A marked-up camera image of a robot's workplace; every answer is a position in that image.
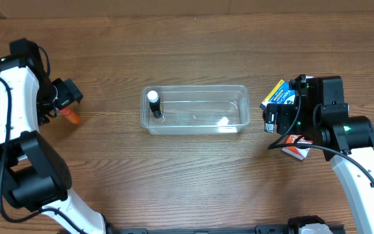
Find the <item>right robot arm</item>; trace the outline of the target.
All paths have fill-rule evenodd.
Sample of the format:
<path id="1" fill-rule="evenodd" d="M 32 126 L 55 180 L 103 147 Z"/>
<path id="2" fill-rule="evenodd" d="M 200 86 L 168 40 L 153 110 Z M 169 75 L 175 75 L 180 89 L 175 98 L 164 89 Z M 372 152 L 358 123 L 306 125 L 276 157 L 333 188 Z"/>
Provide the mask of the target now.
<path id="1" fill-rule="evenodd" d="M 350 116 L 340 76 L 280 81 L 261 103 L 268 149 L 317 149 L 331 163 L 359 233 L 374 233 L 374 126 Z"/>

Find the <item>orange red medicine box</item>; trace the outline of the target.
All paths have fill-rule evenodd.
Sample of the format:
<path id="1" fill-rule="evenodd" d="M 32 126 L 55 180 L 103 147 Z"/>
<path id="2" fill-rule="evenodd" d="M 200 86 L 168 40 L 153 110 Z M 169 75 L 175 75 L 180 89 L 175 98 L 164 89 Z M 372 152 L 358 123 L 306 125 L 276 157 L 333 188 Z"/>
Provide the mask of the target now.
<path id="1" fill-rule="evenodd" d="M 292 144 L 299 138 L 298 143 L 301 144 L 311 144 L 311 140 L 306 140 L 304 137 L 300 135 L 289 135 L 286 139 L 286 144 Z M 295 146 L 287 146 L 285 148 L 282 148 L 281 151 L 289 156 L 295 157 L 296 159 L 299 159 L 300 161 L 303 161 L 308 156 L 308 152 L 310 151 L 309 148 L 298 148 Z"/>

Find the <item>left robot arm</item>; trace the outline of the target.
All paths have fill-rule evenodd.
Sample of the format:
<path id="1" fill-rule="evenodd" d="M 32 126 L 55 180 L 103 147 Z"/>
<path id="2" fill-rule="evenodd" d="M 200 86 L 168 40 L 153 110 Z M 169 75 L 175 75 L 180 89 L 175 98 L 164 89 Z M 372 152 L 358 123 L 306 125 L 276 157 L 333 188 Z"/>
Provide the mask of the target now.
<path id="1" fill-rule="evenodd" d="M 26 38 L 0 58 L 0 214 L 10 223 L 45 215 L 69 233 L 113 233 L 114 226 L 73 190 L 65 160 L 40 134 L 83 94 L 71 79 L 50 80 L 47 52 Z"/>

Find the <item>blue VapoDrops box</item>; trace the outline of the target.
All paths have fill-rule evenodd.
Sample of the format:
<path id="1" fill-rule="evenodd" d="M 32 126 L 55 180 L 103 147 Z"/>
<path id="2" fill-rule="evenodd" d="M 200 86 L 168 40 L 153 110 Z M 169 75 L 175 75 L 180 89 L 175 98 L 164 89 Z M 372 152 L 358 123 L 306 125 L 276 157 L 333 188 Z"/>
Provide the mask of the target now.
<path id="1" fill-rule="evenodd" d="M 265 109 L 268 104 L 293 105 L 295 101 L 295 90 L 290 89 L 289 82 L 280 80 L 274 89 L 261 102 L 260 108 Z"/>

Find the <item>black bottle white cap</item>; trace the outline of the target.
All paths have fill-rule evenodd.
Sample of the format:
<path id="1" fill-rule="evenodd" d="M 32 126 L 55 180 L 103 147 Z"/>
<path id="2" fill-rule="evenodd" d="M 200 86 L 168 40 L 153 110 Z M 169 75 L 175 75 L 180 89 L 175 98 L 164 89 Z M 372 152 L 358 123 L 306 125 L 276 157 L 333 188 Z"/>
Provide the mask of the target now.
<path id="1" fill-rule="evenodd" d="M 155 118 L 162 117 L 161 102 L 158 92 L 151 90 L 147 93 L 147 98 L 149 101 L 149 108 Z"/>

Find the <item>orange tube white cap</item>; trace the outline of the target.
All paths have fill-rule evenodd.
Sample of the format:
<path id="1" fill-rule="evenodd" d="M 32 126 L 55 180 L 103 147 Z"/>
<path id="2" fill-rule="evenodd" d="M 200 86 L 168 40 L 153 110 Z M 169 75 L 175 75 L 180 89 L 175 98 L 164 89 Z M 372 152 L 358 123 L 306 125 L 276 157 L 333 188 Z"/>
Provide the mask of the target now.
<path id="1" fill-rule="evenodd" d="M 72 111 L 69 107 L 64 107 L 63 109 L 58 110 L 68 121 L 74 125 L 78 125 L 81 122 L 81 118 L 75 112 Z"/>

